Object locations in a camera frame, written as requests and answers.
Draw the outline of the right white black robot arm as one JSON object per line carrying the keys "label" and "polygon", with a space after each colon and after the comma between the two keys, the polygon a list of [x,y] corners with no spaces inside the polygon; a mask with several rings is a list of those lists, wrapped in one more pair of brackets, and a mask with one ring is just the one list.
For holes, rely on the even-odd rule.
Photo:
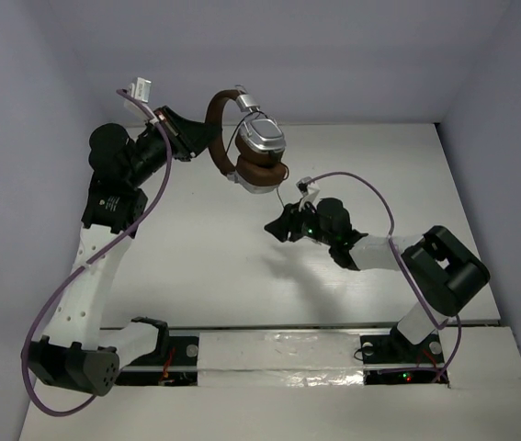
{"label": "right white black robot arm", "polygon": [[448,228],[433,226],[414,237],[370,235],[353,228],[337,198],[289,203],[264,229],[281,243],[308,239],[325,245],[343,269],[402,273],[416,303],[387,334],[363,340],[368,364],[415,363],[428,352],[430,336],[457,319],[491,278],[487,266]]}

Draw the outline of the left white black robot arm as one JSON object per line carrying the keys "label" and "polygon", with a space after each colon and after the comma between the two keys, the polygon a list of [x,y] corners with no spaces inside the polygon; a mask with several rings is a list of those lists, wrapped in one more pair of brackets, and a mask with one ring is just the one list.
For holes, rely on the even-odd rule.
{"label": "left white black robot arm", "polygon": [[137,138],[117,123],[89,137],[93,170],[80,243],[72,274],[57,291],[59,304],[22,360],[47,386],[104,396],[120,371],[137,361],[165,362],[170,351],[166,322],[146,317],[102,336],[108,293],[139,225],[156,205],[141,186],[168,159],[189,162],[221,133],[218,125],[196,122],[160,107]]}

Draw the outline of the brown silver headphones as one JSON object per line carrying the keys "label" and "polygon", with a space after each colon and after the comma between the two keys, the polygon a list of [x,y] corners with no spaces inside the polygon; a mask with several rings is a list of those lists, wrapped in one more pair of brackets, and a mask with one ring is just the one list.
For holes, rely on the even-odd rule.
{"label": "brown silver headphones", "polygon": [[223,176],[249,193],[270,193],[288,176],[288,168],[282,162],[287,147],[285,135],[241,85],[221,90],[213,96],[205,122],[221,130],[224,109],[230,101],[244,114],[232,140],[238,157],[235,161],[229,158],[228,148],[219,135],[208,148],[211,160]]}

